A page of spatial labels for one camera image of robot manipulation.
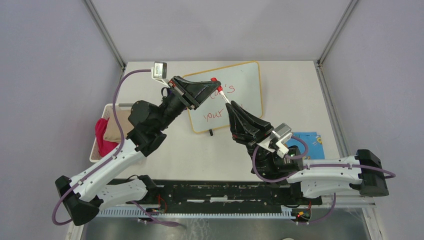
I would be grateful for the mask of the red whiteboard marker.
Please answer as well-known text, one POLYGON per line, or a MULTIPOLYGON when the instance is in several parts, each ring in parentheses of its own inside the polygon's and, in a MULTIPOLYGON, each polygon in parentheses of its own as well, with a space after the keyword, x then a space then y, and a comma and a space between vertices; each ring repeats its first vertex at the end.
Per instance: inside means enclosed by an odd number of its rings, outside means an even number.
POLYGON ((225 101, 226 104, 230 104, 231 103, 230 100, 226 97, 226 95, 225 95, 225 93, 223 91, 223 88, 221 86, 219 86, 217 88, 217 91, 221 95, 221 97, 223 98, 223 100, 225 101))

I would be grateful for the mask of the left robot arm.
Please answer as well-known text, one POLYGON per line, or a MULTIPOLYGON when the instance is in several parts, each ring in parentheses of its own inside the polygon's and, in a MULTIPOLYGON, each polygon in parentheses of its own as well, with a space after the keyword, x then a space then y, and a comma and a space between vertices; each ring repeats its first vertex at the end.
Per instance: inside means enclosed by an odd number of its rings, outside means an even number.
POLYGON ((60 196, 54 207, 63 205, 76 226, 93 220, 99 212, 130 201, 153 203, 157 190, 152 181, 135 179, 111 185, 110 182, 135 162, 145 160, 163 143, 165 129, 185 110, 196 110, 221 83, 218 80, 192 82, 174 76, 167 83, 171 94, 160 105, 138 100, 128 117, 133 129, 123 134, 123 140, 110 153, 88 169, 72 177, 60 176, 55 186, 60 196))

